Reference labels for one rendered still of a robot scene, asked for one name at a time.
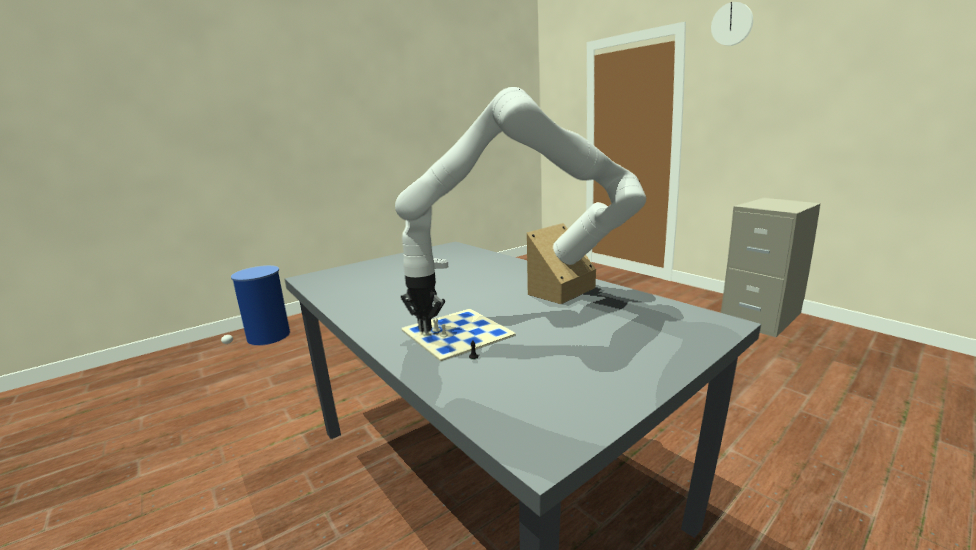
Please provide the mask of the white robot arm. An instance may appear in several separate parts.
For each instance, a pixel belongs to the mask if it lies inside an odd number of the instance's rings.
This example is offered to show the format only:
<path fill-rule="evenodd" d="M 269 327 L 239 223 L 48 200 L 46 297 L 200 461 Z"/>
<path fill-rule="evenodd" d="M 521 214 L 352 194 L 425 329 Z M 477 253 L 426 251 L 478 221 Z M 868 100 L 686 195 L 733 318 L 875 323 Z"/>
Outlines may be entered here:
<path fill-rule="evenodd" d="M 582 136 L 558 126 L 524 90 L 509 87 L 490 102 L 443 157 L 398 196 L 395 209 L 406 225 L 402 235 L 405 276 L 425 277 L 435 269 L 448 268 L 447 260 L 433 258 L 432 205 L 470 173 L 486 146 L 502 131 L 572 177 L 596 179 L 608 193 L 611 205 L 593 204 L 554 243 L 556 256 L 565 264 L 582 259 L 645 205 L 645 193 L 632 172 Z"/>

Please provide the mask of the blue and cream chessboard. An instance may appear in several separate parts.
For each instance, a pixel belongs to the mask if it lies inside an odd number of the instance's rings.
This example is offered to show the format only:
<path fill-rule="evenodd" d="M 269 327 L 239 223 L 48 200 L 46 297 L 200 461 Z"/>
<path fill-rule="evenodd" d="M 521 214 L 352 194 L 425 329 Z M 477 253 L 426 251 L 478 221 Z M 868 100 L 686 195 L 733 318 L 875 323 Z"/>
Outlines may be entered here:
<path fill-rule="evenodd" d="M 448 336 L 442 337 L 441 325 L 446 325 Z M 475 342 L 475 349 L 515 336 L 516 333 L 467 309 L 438 318 L 439 332 L 429 332 L 422 335 L 418 325 L 402 328 L 409 337 L 436 357 L 443 361 L 471 351 L 471 342 Z"/>

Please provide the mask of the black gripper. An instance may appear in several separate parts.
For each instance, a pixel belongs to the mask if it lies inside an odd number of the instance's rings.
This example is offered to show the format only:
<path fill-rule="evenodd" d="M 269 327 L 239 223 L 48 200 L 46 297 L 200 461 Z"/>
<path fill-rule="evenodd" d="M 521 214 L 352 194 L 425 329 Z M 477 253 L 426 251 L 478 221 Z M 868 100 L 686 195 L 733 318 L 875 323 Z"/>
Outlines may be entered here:
<path fill-rule="evenodd" d="M 424 333 L 429 333 L 432 330 L 431 319 L 438 315 L 438 313 L 440 312 L 441 308 L 445 303 L 444 299 L 440 299 L 437 296 L 437 292 L 435 290 L 435 284 L 436 284 L 435 273 L 425 277 L 405 276 L 405 282 L 406 282 L 406 287 L 407 288 L 410 287 L 410 289 L 408 288 L 407 293 L 401 295 L 401 299 L 405 304 L 406 308 L 408 309 L 408 311 L 410 312 L 410 314 L 416 316 L 418 320 L 419 331 L 423 332 L 423 327 L 424 327 Z M 412 289 L 421 289 L 421 290 L 412 290 Z M 421 310 L 420 310 L 420 305 L 421 305 Z M 412 309 L 412 307 L 415 311 Z M 422 315 L 424 320 L 422 319 Z"/>

